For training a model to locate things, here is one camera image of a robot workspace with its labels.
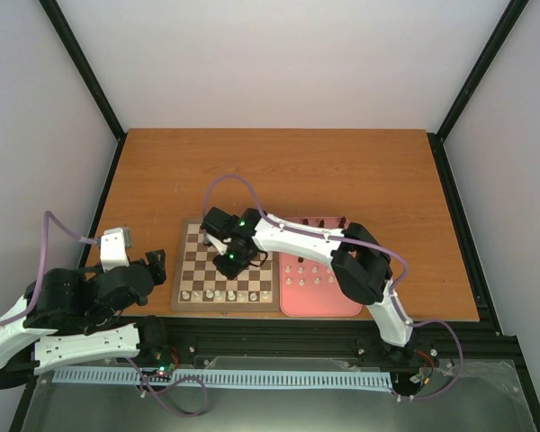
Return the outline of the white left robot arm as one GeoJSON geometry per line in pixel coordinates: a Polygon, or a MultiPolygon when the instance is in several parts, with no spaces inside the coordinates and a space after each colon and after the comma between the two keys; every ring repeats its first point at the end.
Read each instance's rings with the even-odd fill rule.
{"type": "Polygon", "coordinates": [[[166,279],[162,249],[108,271],[101,264],[49,270],[36,305],[30,305],[34,287],[29,285],[0,319],[0,390],[60,366],[105,358],[131,358],[150,367],[169,362],[162,319],[119,322],[130,306],[146,305],[166,279]]]}

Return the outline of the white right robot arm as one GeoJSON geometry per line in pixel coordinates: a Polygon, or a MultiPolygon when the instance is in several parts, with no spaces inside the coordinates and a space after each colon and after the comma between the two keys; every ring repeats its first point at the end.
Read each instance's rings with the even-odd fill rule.
{"type": "Polygon", "coordinates": [[[331,270],[340,291],[365,306],[381,340],[406,347],[413,324],[401,306],[391,261],[399,257],[380,246],[357,223],[336,228],[312,227],[248,208],[240,216],[212,207],[203,217],[205,241],[217,250],[213,263],[228,279],[235,279],[259,254],[283,253],[319,263],[331,270]]]}

